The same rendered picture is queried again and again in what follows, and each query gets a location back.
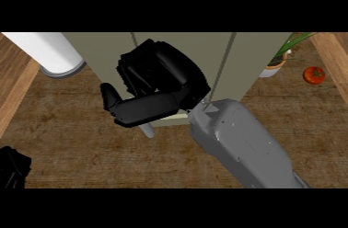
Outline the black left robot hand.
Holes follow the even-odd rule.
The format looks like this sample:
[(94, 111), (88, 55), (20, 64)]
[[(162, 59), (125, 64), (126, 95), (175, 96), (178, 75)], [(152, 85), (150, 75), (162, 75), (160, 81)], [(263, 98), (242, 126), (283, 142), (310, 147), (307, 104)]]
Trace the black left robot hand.
[(24, 188), (32, 170), (32, 158), (14, 148), (0, 148), (0, 188)]

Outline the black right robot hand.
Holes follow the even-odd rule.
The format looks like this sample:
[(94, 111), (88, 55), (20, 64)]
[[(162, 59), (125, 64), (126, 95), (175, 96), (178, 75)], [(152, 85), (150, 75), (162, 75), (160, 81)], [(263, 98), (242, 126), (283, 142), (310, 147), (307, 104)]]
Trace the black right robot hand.
[(134, 97), (122, 99), (110, 83), (101, 84), (101, 94), (104, 109), (126, 128), (194, 109), (211, 91), (197, 64), (165, 41), (149, 39), (125, 53), (116, 70)]

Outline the olive grey cabinet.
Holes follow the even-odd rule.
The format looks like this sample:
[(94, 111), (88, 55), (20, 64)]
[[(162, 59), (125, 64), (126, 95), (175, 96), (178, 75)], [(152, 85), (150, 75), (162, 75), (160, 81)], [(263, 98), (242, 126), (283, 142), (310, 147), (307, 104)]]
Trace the olive grey cabinet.
[(146, 40), (165, 41), (200, 67), (211, 92), (208, 100), (242, 100), (291, 34), (280, 32), (79, 32), (66, 33), (101, 81), (129, 98), (116, 71), (122, 55)]

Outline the white cylinder with grey rim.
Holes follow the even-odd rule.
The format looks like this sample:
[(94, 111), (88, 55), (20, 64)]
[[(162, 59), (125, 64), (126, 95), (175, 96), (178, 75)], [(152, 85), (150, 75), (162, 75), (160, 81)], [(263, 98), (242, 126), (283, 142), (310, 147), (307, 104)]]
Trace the white cylinder with grey rim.
[(61, 32), (5, 32), (3, 35), (40, 64), (51, 78), (69, 78), (85, 68), (86, 61)]

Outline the pale wooden board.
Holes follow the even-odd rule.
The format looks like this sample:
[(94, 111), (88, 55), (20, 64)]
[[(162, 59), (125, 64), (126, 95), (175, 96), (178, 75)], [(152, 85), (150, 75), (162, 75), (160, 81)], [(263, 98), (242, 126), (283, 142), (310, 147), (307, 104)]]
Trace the pale wooden board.
[(348, 104), (348, 32), (320, 32), (311, 41)]
[(0, 138), (39, 70), (39, 63), (0, 33)]

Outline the potted green plant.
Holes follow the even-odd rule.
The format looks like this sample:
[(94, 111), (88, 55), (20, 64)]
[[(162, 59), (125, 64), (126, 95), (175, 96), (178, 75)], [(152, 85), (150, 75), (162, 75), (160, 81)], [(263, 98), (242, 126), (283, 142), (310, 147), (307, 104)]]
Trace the potted green plant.
[(291, 49), (314, 35), (316, 35), (316, 32), (304, 32), (304, 33), (294, 32), (291, 34), (264, 71), (260, 74), (260, 78), (267, 78), (276, 75), (276, 73), (280, 71), (282, 67), (286, 64), (286, 61), (294, 61), (294, 58), (289, 57)]

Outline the red tomato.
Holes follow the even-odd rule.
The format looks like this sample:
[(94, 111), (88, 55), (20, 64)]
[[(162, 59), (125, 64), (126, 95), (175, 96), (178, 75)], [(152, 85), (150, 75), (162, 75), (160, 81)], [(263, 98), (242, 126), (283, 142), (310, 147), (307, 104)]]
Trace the red tomato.
[(310, 66), (304, 70), (304, 79), (311, 85), (319, 85), (326, 79), (326, 73), (323, 69), (317, 66)]

